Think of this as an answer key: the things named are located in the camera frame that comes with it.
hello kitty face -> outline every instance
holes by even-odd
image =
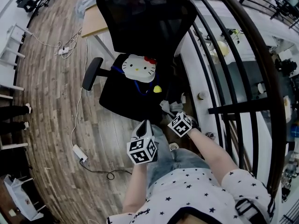
[[[156,61],[146,56],[129,55],[121,68],[127,78],[149,83],[155,78]]]

denim shorts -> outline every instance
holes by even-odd
[[[158,148],[158,161],[148,163],[147,183],[148,188],[159,178],[178,168],[208,168],[208,164],[195,153],[184,149],[170,151],[168,141],[162,130],[153,125],[155,145]]]

chair armrest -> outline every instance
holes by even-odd
[[[100,75],[100,67],[103,63],[103,58],[96,57],[93,59],[93,61],[90,63],[89,67],[87,68],[87,71],[84,75],[84,80],[82,83],[83,89],[90,91],[92,89],[93,83],[95,78]]]

blue lanyard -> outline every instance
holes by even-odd
[[[116,66],[114,66],[114,65],[111,66],[111,68],[115,69],[116,71],[118,71],[118,72],[121,73],[121,74],[124,74],[124,72],[123,72],[122,69],[120,69],[120,68],[118,68],[118,67],[116,67]],[[157,83],[158,83],[158,81],[159,81],[159,75],[158,75],[157,73],[156,73],[156,75],[157,75]],[[148,91],[150,90],[150,88],[153,86],[153,81],[151,81],[150,84],[149,84],[149,89],[145,92],[145,94],[143,94],[143,93],[141,93],[140,88],[139,88],[139,85],[138,85],[138,83],[137,83],[136,80],[134,80],[134,83],[135,83],[135,86],[136,86],[138,92],[139,92],[141,95],[143,95],[143,96],[146,96],[146,95],[148,94]]]

star-print shirt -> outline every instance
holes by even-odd
[[[275,205],[249,172],[227,173],[221,185],[207,168],[176,169],[153,184],[136,213],[110,216],[108,224],[175,224],[188,213],[207,223],[269,223]]]

